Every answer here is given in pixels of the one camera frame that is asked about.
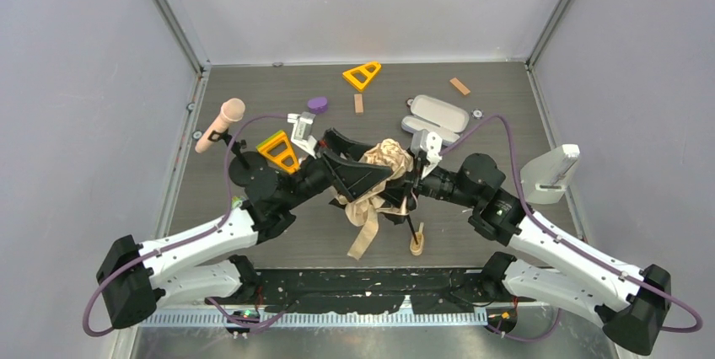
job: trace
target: gray table surface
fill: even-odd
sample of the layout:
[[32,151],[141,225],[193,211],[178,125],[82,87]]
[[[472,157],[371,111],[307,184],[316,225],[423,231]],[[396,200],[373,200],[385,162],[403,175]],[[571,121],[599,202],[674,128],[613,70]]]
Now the gray table surface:
[[[335,127],[356,141],[376,144],[385,138],[393,138],[403,147],[409,147],[411,135],[400,126],[402,118],[409,113],[406,99],[427,94],[468,112],[479,108],[485,115],[505,115],[515,135],[519,167],[550,149],[522,63],[385,64],[363,93],[363,115],[355,115],[353,95],[357,91],[341,76],[350,67],[354,66],[215,67],[208,81],[197,128],[208,127],[221,103],[233,97],[246,103],[248,117],[270,112],[300,113],[306,110],[308,99],[326,96],[329,109],[316,119],[316,137],[320,137],[325,129]],[[463,96],[452,87],[449,80],[454,77],[459,78],[471,94]],[[249,126],[242,137],[248,142],[249,149],[255,149],[259,142],[278,130],[289,133],[290,126],[285,121],[263,120]],[[223,214],[226,206],[224,152],[225,147],[216,145],[203,154],[191,153],[181,182],[171,233]],[[456,170],[467,155],[477,152],[487,153],[497,161],[499,168],[507,174],[503,188],[514,193],[507,139],[498,122],[483,126],[440,165]],[[242,195],[238,187],[234,187],[234,192]],[[346,252],[360,229],[351,225],[342,210],[327,206],[330,198],[329,192],[325,192],[299,206],[293,211],[298,217],[296,223],[281,237],[240,253],[247,255],[256,268],[479,267],[494,251],[509,251],[475,233],[466,221],[470,213],[463,212],[461,207],[420,198],[420,206],[412,217],[416,223],[425,222],[426,241],[421,256],[414,257],[409,252],[410,232],[406,225],[394,226],[381,219],[376,239],[361,260],[354,260],[346,256]],[[537,206],[537,209],[557,226],[575,233],[565,201]]]

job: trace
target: open case lid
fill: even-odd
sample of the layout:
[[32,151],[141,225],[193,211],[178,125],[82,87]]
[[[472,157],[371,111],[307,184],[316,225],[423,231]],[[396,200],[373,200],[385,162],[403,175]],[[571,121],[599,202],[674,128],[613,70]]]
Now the open case lid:
[[414,98],[410,112],[455,133],[464,131],[470,120],[465,110],[426,95],[418,95]]
[[405,116],[405,118],[402,119],[402,130],[410,133],[417,133],[420,130],[434,131],[442,137],[443,146],[449,146],[460,139],[459,134],[447,130],[444,127],[433,125],[416,116]]

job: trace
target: orange object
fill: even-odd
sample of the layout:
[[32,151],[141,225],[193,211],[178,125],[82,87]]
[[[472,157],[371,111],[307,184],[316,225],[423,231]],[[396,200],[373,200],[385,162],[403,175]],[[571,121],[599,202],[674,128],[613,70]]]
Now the orange object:
[[[345,78],[345,80],[348,81],[355,89],[362,92],[368,84],[370,84],[373,78],[378,75],[380,68],[382,68],[382,65],[380,65],[379,62],[369,62],[360,67],[351,68],[345,71],[342,74],[342,77]],[[356,73],[365,76],[365,80],[360,81],[357,77],[355,77]]]
[[468,95],[470,90],[457,78],[452,78],[449,80],[455,88],[457,88],[463,95]]
[[[284,146],[285,149],[276,152],[277,149]],[[273,136],[268,137],[255,148],[263,157],[271,161],[278,168],[292,174],[300,168],[298,157],[296,157],[293,147],[285,131],[280,130]]]
[[363,112],[363,94],[355,94],[355,115],[362,115]]

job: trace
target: pink microphone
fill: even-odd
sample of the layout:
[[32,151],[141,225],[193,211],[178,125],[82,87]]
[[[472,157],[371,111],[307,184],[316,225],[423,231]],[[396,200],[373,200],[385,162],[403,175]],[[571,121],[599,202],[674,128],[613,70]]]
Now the pink microphone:
[[213,143],[221,139],[221,135],[224,134],[232,124],[243,119],[244,112],[245,104],[241,99],[232,98],[223,102],[216,119],[214,119],[213,123],[204,131],[199,141],[196,142],[196,147],[194,148],[196,152],[203,153],[208,150]]

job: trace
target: small wooden block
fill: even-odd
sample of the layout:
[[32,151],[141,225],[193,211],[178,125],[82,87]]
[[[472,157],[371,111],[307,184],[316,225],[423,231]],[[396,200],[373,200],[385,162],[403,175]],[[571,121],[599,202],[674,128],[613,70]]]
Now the small wooden block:
[[362,115],[363,112],[363,94],[355,94],[355,115]]
[[468,95],[470,90],[457,78],[452,78],[449,80],[455,88],[457,88],[463,95]]

